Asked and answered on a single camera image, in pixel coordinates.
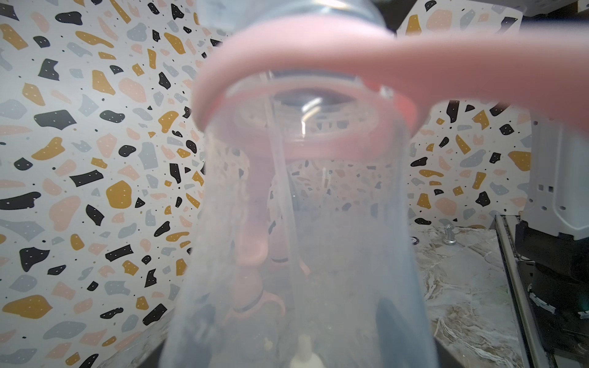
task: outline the terrazzo wallpaper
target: terrazzo wallpaper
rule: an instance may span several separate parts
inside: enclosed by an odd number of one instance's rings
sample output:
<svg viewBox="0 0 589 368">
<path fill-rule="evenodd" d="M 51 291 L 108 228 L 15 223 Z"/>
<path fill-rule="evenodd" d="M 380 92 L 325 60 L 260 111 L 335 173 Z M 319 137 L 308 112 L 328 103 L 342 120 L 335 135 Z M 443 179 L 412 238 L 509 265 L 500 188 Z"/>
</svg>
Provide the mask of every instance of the terrazzo wallpaper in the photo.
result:
<svg viewBox="0 0 589 368">
<path fill-rule="evenodd" d="M 204 193 L 192 0 L 0 0 L 0 366 L 89 368 L 174 307 Z"/>
<path fill-rule="evenodd" d="M 398 36 L 459 29 L 509 34 L 518 32 L 521 18 L 504 6 L 418 0 Z M 531 145 L 530 114 L 509 101 L 435 105 L 406 162 L 410 221 L 489 227 L 497 213 L 517 214 L 527 197 Z"/>
</svg>

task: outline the marble countertop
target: marble countertop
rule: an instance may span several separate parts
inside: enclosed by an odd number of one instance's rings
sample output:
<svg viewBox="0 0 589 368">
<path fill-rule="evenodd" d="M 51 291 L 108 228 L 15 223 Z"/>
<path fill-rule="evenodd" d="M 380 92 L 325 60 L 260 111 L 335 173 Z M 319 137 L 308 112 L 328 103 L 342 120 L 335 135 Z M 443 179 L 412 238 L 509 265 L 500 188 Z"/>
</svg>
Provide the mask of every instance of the marble countertop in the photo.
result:
<svg viewBox="0 0 589 368">
<path fill-rule="evenodd" d="M 416 258 L 434 336 L 465 368 L 523 368 L 518 329 L 495 230 L 412 224 Z M 136 368 L 166 338 L 172 313 L 99 368 Z"/>
</svg>

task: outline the pink bottle collar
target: pink bottle collar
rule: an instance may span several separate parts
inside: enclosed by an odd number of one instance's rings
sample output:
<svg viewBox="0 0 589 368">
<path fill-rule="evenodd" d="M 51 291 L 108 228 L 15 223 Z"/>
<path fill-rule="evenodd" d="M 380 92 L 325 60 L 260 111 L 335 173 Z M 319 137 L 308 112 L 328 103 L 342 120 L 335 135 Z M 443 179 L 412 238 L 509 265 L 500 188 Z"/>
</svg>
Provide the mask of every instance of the pink bottle collar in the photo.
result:
<svg viewBox="0 0 589 368">
<path fill-rule="evenodd" d="M 452 98 L 485 98 L 543 112 L 589 131 L 589 32 L 551 29 L 518 35 L 442 34 L 396 39 L 346 17 L 304 15 L 248 28 L 204 63 L 193 118 L 204 131 L 235 82 L 267 70 L 319 69 L 392 87 L 418 107 L 417 132 L 430 107 Z"/>
</svg>

